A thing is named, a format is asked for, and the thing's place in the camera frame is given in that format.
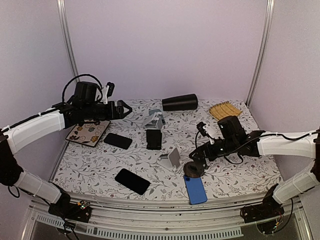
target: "blue smartphone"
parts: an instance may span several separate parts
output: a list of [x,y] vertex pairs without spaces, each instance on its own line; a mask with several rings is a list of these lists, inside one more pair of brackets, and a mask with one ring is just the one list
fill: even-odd
[[205,203],[208,198],[201,177],[183,176],[191,205]]

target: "vent grille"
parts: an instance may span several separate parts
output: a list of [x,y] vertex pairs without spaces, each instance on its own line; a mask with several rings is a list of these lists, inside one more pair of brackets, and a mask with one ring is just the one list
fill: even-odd
[[[38,213],[36,216],[38,222],[56,227],[63,228],[63,220]],[[202,232],[202,233],[135,233],[125,231],[108,230],[101,227],[87,226],[86,232],[80,234],[101,237],[108,240],[224,240],[242,237],[240,227],[229,228],[225,230]]]

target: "table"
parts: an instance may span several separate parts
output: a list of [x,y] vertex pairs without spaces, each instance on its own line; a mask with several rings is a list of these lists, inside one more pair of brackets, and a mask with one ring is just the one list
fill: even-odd
[[[189,162],[194,150],[196,125],[203,121],[218,130],[217,121],[209,114],[209,108],[223,101],[199,100],[196,110],[164,112],[166,124],[162,128],[162,150],[146,149],[146,131],[141,128],[151,109],[161,109],[161,100],[144,99],[126,101],[133,113],[123,120],[112,121],[104,133],[115,133],[133,139],[128,150],[110,146],[100,139],[95,148],[70,142],[57,169],[53,182],[67,192],[106,198],[148,201],[188,201],[183,171],[173,173],[157,164],[157,158],[177,147],[181,160]],[[250,111],[242,101],[229,101],[242,110],[239,120],[247,133],[258,130]],[[207,138],[198,140],[207,142]],[[240,161],[236,154],[229,156]],[[208,199],[229,198],[266,192],[282,178],[271,156],[243,157],[239,165],[223,158],[210,162],[202,182]],[[122,169],[149,180],[150,187],[144,195],[138,195],[115,181]]]

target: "smartphone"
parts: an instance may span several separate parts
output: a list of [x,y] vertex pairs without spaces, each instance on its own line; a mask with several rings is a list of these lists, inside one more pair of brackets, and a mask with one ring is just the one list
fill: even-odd
[[143,195],[150,186],[150,182],[148,180],[145,180],[125,168],[120,170],[120,172],[115,176],[115,180],[139,195]]
[[184,175],[183,178],[191,205],[205,203],[208,198],[201,177],[194,178]]
[[125,150],[127,150],[132,143],[132,139],[127,138],[125,136],[120,136],[114,133],[109,133],[103,141],[106,144],[110,144],[112,146],[125,149]]

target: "black smartphone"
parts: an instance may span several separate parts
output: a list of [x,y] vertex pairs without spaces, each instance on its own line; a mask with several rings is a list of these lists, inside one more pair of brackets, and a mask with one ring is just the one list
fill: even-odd
[[125,149],[125,150],[127,150],[132,143],[132,139],[127,138],[125,136],[120,136],[114,133],[109,133],[103,141],[106,144],[110,144],[112,146]]
[[145,180],[125,168],[120,170],[120,172],[115,176],[115,180],[139,195],[143,195],[150,186],[150,182],[148,180]]

